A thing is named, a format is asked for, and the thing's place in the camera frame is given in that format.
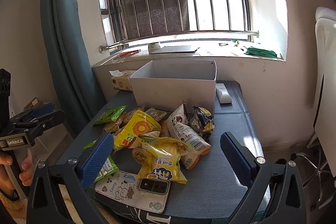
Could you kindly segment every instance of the chair leg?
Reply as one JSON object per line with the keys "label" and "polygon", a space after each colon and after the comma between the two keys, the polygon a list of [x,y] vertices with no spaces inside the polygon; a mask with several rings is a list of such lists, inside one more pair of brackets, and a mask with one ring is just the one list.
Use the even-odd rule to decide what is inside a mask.
{"label": "chair leg", "polygon": [[309,179],[307,179],[303,184],[303,188],[306,188],[306,186],[317,176],[317,173],[314,172]]}
{"label": "chair leg", "polygon": [[311,160],[309,159],[308,155],[306,153],[296,153],[296,156],[301,156],[303,158],[305,158],[315,169],[317,169],[317,167],[315,166],[315,164],[313,164],[311,162]]}
{"label": "chair leg", "polygon": [[320,205],[320,202],[321,202],[322,197],[323,197],[323,188],[322,188],[321,173],[331,174],[331,172],[328,171],[328,170],[323,170],[324,167],[328,164],[328,162],[325,160],[323,163],[321,163],[321,160],[322,160],[322,149],[319,148],[318,152],[319,152],[319,162],[318,162],[317,166],[309,159],[309,156],[306,153],[296,153],[296,154],[292,154],[291,155],[291,160],[294,160],[295,158],[297,158],[299,156],[305,158],[310,163],[310,165],[313,166],[314,169],[315,169],[314,173],[303,183],[303,188],[305,188],[310,182],[312,182],[312,180],[315,177],[318,177],[318,179],[319,179],[320,196],[319,196],[319,199],[318,199],[317,203],[313,204],[310,207],[311,211],[315,210],[316,208],[322,208],[325,205],[327,205],[331,201],[333,195],[336,193],[336,190],[335,190],[335,192],[332,194],[332,197],[328,198],[328,200],[326,200],[323,204]]}
{"label": "chair leg", "polygon": [[319,196],[319,200],[317,201],[317,203],[313,204],[310,207],[310,211],[315,210],[320,205],[320,202],[321,202],[322,196],[323,196],[323,188],[322,188],[322,181],[321,181],[321,175],[320,175],[320,173],[318,175],[318,178],[319,178],[320,196]]}
{"label": "chair leg", "polygon": [[334,195],[336,194],[336,190],[330,195],[329,198],[327,198],[327,200],[325,202],[323,202],[320,206],[319,209],[323,208],[325,205],[327,205],[333,198]]}

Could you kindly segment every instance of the white chair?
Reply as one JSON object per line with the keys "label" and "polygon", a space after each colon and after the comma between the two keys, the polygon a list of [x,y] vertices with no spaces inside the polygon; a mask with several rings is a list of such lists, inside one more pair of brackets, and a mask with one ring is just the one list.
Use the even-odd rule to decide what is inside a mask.
{"label": "white chair", "polygon": [[[318,53],[318,77],[314,100],[314,133],[307,144],[307,148],[312,147],[317,138],[326,160],[321,162],[322,150],[319,148],[319,163],[316,166],[305,153],[293,154],[291,159],[300,156],[305,158],[315,169],[313,175],[303,183],[305,188],[315,177],[319,179],[320,196],[317,203],[311,206],[311,211],[315,208],[322,208],[327,205],[336,191],[321,204],[323,187],[321,173],[336,176],[336,11],[324,7],[316,10],[316,43]],[[331,170],[324,170],[329,165]]]}

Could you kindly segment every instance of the gray tablecloth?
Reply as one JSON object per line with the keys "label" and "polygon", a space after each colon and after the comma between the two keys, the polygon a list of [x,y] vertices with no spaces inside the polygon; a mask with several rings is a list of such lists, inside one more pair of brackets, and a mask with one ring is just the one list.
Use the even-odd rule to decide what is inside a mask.
{"label": "gray tablecloth", "polygon": [[[212,146],[211,151],[201,156],[193,170],[188,171],[181,167],[188,182],[186,185],[172,183],[165,215],[194,219],[227,218],[236,208],[247,187],[239,183],[221,151],[219,139],[223,132],[231,131],[237,140],[248,147],[255,156],[263,156],[258,135],[239,84],[235,81],[218,82],[225,84],[232,98],[232,104],[220,104],[216,97],[214,114],[216,128],[209,142]],[[79,157],[83,147],[100,136],[104,125],[92,126],[96,118],[108,109],[125,104],[127,104],[127,111],[136,107],[133,93],[119,92],[113,97],[73,141],[58,164],[65,163],[71,157]],[[140,165],[133,160],[131,149],[118,151],[113,155],[113,159],[121,170],[135,174],[140,170]],[[258,211],[266,208],[268,200],[269,191],[266,192]]]}

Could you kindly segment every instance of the white paper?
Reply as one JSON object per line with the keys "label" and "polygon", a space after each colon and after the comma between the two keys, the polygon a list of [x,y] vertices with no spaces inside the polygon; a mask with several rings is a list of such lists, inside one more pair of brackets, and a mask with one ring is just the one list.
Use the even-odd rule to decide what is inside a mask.
{"label": "white paper", "polygon": [[119,70],[113,70],[113,71],[110,71],[110,74],[114,77],[120,77],[126,74],[127,72],[128,72],[127,70],[122,71],[122,72],[120,72]]}

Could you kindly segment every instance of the green snack bag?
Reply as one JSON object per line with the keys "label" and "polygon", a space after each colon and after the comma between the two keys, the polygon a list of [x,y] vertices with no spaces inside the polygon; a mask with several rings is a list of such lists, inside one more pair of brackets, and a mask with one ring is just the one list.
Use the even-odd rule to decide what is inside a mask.
{"label": "green snack bag", "polygon": [[116,108],[112,108],[110,110],[105,111],[97,120],[95,120],[93,124],[115,122],[126,107],[127,105],[118,106]]}
{"label": "green snack bag", "polygon": [[[93,141],[93,142],[89,143],[88,145],[85,145],[83,147],[83,149],[85,150],[89,147],[92,147],[95,144],[95,142],[96,141]],[[114,163],[112,157],[109,155],[94,182],[97,182],[98,180],[102,179],[103,177],[106,177],[107,175],[113,174],[117,171],[119,171],[119,168]]]}

